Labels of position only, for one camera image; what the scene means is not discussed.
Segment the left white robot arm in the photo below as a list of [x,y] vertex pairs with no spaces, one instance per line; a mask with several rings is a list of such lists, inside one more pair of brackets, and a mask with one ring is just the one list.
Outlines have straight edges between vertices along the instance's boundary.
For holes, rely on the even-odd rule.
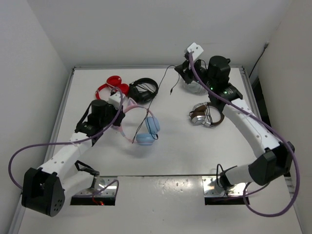
[[122,117],[121,100],[115,105],[104,100],[91,101],[70,140],[62,143],[62,148],[44,164],[30,168],[24,174],[22,206],[54,217],[72,196],[92,188],[99,172],[89,166],[69,178],[66,175],[73,166],[79,165],[79,158],[108,128],[120,123]]

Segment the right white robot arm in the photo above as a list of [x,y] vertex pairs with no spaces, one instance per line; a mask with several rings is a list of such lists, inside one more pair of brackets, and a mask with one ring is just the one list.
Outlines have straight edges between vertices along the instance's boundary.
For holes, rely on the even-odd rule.
[[287,174],[294,152],[290,142],[283,142],[249,110],[243,95],[229,82],[229,63],[228,58],[213,56],[207,68],[195,59],[187,59],[175,68],[186,84],[192,86],[196,83],[208,92],[210,104],[236,126],[256,157],[251,164],[234,166],[220,173],[216,181],[225,191],[239,183],[267,185]]

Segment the blue pink cat-ear headphones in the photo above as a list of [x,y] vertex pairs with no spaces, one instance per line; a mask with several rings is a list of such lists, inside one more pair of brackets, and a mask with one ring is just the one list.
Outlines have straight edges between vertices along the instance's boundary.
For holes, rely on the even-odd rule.
[[146,108],[143,105],[139,105],[132,98],[129,98],[127,102],[127,107],[123,110],[123,113],[127,114],[134,109],[144,109],[146,115],[143,121],[138,126],[135,135],[132,138],[126,136],[122,125],[113,126],[113,129],[119,132],[131,144],[137,144],[140,146],[151,146],[156,140],[159,139],[159,121],[149,108]]

